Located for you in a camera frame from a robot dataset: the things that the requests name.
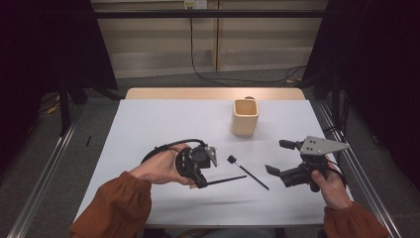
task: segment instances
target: orange sleeve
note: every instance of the orange sleeve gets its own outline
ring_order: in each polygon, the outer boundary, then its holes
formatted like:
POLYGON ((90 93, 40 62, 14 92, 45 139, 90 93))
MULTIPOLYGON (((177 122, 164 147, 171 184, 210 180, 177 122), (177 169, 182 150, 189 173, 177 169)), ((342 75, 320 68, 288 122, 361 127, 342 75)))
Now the orange sleeve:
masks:
POLYGON ((151 187, 128 172, 105 182, 71 225, 71 237, 135 237, 151 213, 151 187))
POLYGON ((340 210, 325 207, 324 229, 328 238, 382 238, 388 231, 359 204, 340 210))

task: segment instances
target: person's right hand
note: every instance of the person's right hand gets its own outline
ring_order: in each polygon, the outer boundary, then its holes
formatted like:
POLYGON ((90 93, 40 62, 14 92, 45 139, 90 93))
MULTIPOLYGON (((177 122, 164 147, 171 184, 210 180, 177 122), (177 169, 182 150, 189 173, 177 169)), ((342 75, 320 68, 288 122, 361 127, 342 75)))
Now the person's right hand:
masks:
MULTIPOLYGON (((331 169, 336 170, 331 162, 328 163, 328 166, 331 169)), ((327 179, 324 179, 324 176, 319 171, 313 171, 311 176, 321 188, 322 196, 328 207, 343 209, 353 204, 339 175, 327 171, 327 179)))

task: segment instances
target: white tabletop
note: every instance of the white tabletop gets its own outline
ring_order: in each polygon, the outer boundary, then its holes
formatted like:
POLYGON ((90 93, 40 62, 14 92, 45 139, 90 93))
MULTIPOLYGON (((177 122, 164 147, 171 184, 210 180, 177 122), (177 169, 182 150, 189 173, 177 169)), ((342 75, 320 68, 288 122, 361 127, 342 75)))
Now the white tabletop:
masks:
POLYGON ((320 192, 312 192, 306 184, 286 188, 264 168, 270 165, 284 171, 301 163, 299 153, 280 148, 278 140, 324 137, 309 101, 261 100, 258 104, 254 136, 240 138, 230 132, 232 100, 122 100, 77 216, 102 183, 137 166, 154 147, 199 139, 217 148, 219 166, 201 170, 208 181, 245 175, 227 161, 233 155, 269 190, 251 177, 201 189, 174 182, 153 185, 148 227, 322 224, 325 203, 320 192))

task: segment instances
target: cardboard cup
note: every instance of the cardboard cup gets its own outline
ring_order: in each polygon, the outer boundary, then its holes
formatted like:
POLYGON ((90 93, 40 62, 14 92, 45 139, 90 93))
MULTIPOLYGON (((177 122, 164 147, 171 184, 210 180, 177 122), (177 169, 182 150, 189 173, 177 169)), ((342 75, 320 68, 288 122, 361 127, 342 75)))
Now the cardboard cup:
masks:
POLYGON ((259 120, 259 107, 253 98, 234 101, 232 133, 237 136, 252 136, 259 120))

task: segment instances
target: beige wall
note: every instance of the beige wall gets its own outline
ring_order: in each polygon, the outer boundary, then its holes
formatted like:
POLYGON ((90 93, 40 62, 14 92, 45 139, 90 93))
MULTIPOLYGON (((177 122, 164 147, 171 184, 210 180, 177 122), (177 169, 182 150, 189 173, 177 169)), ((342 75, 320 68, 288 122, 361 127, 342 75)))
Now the beige wall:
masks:
MULTIPOLYGON (((326 3, 326 0, 208 0, 208 7, 322 10, 326 3)), ((92 4, 97 11, 183 9, 183 1, 177 0, 92 0, 92 4)), ((102 19, 98 22, 117 77, 149 75, 154 69, 160 73, 192 71, 188 55, 189 19, 102 19), (166 53, 170 56, 159 63, 158 58, 166 53), (153 56, 153 60, 144 63, 153 56), (151 61, 159 65, 147 68, 151 61)), ((193 19, 194 59, 197 58, 197 67, 204 71, 216 67, 234 70, 306 64, 320 22, 320 19, 193 19)))

